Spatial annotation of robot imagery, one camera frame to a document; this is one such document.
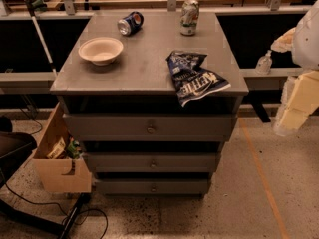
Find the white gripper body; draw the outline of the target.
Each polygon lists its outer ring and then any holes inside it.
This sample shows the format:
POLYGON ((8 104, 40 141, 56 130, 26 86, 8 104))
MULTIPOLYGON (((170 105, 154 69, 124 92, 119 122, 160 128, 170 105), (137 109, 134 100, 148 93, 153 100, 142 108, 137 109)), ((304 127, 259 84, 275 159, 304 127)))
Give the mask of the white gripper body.
POLYGON ((298 22, 291 53, 296 65, 307 70, 319 70, 319 0, 298 22))

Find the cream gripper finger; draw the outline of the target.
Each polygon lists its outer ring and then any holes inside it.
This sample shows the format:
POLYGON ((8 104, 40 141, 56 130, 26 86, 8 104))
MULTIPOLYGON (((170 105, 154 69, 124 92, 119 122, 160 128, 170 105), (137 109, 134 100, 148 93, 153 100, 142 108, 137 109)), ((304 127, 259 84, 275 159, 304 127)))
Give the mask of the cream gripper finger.
POLYGON ((285 32, 282 36, 277 38, 270 46, 272 51, 278 53, 285 53, 292 50, 293 36, 295 33, 295 28, 291 28, 285 32))
POLYGON ((298 77, 289 77, 283 87, 274 132, 280 136, 295 133, 318 108, 319 72, 307 71, 298 77))

